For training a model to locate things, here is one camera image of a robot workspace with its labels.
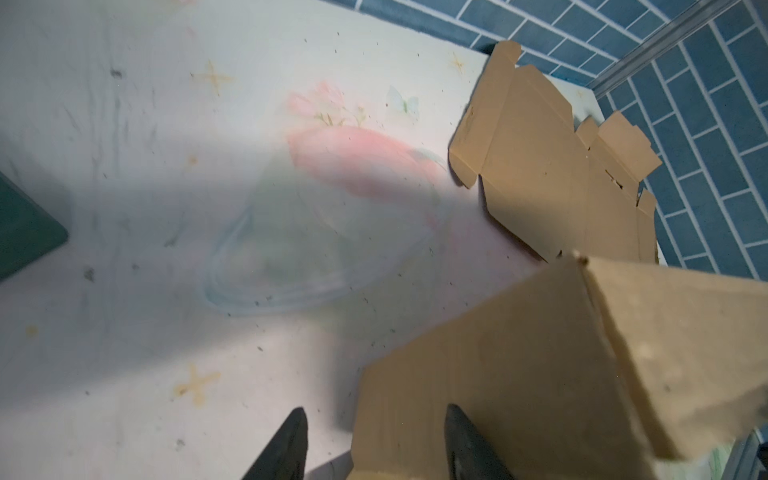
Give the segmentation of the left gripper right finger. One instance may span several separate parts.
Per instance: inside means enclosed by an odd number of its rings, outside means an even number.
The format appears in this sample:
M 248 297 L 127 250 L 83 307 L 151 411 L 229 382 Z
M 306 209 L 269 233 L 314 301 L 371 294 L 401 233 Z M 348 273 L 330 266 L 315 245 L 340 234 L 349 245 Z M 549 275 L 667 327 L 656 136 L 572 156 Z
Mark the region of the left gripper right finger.
M 456 404 L 448 404 L 444 439 L 451 480 L 514 480 L 513 475 Z

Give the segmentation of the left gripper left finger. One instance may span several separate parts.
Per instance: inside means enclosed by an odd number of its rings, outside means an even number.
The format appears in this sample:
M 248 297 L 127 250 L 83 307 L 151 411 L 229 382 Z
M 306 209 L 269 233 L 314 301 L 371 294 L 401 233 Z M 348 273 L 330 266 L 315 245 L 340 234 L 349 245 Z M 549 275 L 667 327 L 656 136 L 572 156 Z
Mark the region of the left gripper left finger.
M 243 475 L 243 480 L 302 480 L 308 451 L 308 419 L 294 408 Z

